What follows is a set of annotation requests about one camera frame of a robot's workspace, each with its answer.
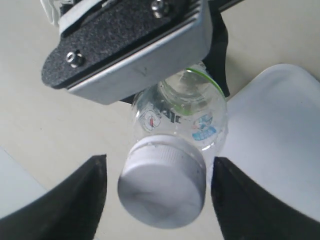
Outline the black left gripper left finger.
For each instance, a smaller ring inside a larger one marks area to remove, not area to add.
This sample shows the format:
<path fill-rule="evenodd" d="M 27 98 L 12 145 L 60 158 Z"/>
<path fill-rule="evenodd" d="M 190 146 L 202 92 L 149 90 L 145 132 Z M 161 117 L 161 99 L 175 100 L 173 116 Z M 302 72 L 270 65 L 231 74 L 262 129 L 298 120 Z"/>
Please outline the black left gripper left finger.
<path fill-rule="evenodd" d="M 107 156 L 89 158 L 68 178 L 0 220 L 2 240 L 92 240 L 107 196 Z"/>

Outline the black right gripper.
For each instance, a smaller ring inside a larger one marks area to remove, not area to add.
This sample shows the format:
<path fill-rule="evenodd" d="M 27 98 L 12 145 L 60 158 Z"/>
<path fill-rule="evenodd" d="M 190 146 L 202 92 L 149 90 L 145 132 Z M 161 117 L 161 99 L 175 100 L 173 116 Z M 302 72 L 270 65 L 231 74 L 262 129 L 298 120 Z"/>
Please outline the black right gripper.
<path fill-rule="evenodd" d="M 132 75 L 121 85 L 119 95 L 124 103 L 132 104 L 140 91 L 175 74 L 198 61 L 221 88 L 224 97 L 230 96 L 226 78 L 228 31 L 221 13 L 237 0 L 169 0 L 169 13 L 177 19 L 159 27 L 120 61 L 121 77 Z"/>

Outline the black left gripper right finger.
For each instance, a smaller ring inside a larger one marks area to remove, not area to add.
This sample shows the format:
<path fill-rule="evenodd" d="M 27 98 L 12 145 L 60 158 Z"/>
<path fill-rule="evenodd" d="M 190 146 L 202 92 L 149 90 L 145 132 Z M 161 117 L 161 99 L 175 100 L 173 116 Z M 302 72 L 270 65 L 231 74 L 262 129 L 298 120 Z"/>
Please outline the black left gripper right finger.
<path fill-rule="evenodd" d="M 320 223 L 268 193 L 226 157 L 215 157 L 211 199 L 225 240 L 318 240 Z"/>

